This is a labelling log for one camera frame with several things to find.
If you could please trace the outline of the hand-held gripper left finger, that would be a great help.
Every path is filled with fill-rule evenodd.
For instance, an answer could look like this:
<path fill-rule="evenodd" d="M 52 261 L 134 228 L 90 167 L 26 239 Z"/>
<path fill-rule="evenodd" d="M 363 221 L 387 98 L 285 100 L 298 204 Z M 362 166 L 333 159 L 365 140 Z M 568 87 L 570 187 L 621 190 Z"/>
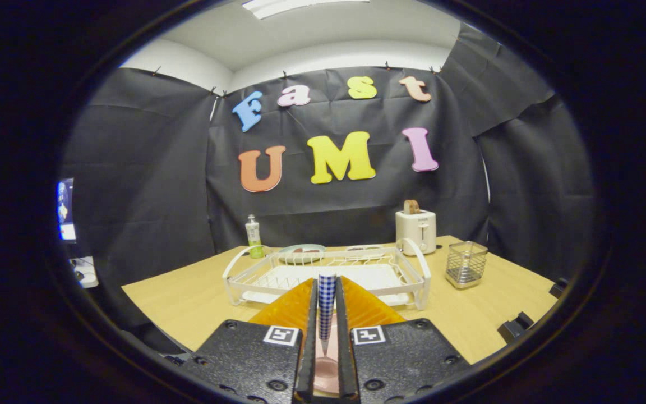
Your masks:
<path fill-rule="evenodd" d="M 182 369 L 241 400 L 309 402 L 315 378 L 317 289 L 310 278 L 247 322 L 225 320 Z"/>

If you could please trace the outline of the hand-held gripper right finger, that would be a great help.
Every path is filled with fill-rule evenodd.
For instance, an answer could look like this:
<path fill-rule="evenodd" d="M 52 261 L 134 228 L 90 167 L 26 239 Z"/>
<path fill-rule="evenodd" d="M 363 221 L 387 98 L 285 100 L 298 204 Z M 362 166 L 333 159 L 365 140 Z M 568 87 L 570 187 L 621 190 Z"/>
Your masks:
<path fill-rule="evenodd" d="M 470 363 L 429 319 L 407 320 L 351 279 L 336 279 L 339 394 L 346 403 L 418 401 Z"/>

